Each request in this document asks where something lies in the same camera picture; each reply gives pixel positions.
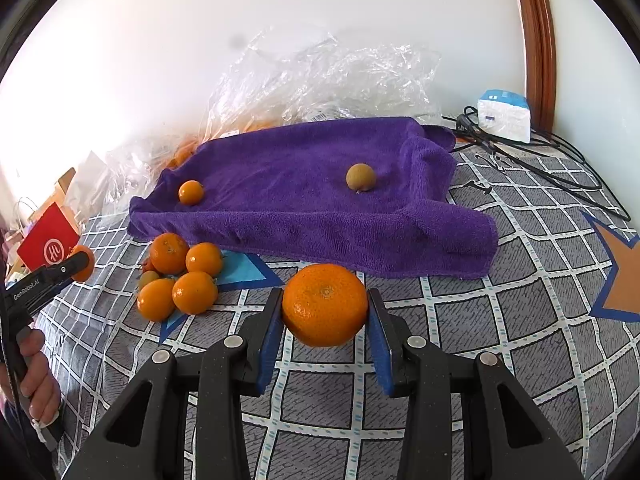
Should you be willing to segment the person's left hand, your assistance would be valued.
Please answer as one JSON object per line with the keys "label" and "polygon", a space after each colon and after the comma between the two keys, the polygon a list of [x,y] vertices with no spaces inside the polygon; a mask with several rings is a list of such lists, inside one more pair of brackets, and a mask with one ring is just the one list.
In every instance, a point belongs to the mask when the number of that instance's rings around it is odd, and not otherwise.
{"label": "person's left hand", "polygon": [[55,420],[61,405],[60,385],[42,352],[43,332],[27,326],[22,334],[24,339],[20,343],[20,350],[24,359],[28,361],[28,370],[21,380],[20,391],[30,400],[29,417],[41,427],[47,427]]}

